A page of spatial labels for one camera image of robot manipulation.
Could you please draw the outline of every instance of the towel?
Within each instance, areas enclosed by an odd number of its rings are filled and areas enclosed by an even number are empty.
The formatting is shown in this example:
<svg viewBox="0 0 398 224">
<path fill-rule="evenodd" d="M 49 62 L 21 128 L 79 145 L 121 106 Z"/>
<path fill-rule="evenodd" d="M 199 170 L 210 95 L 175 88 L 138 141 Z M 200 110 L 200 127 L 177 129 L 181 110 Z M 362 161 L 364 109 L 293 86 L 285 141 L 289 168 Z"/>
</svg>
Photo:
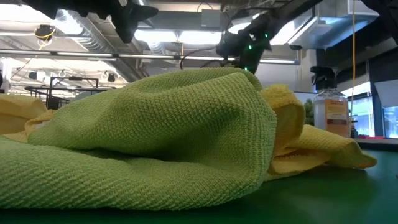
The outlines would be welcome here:
<svg viewBox="0 0 398 224">
<path fill-rule="evenodd" d="M 44 111 L 25 140 L 0 136 L 0 207 L 182 210 L 319 165 L 376 163 L 304 126 L 303 111 L 285 86 L 262 90 L 237 68 L 145 78 Z"/>
</svg>

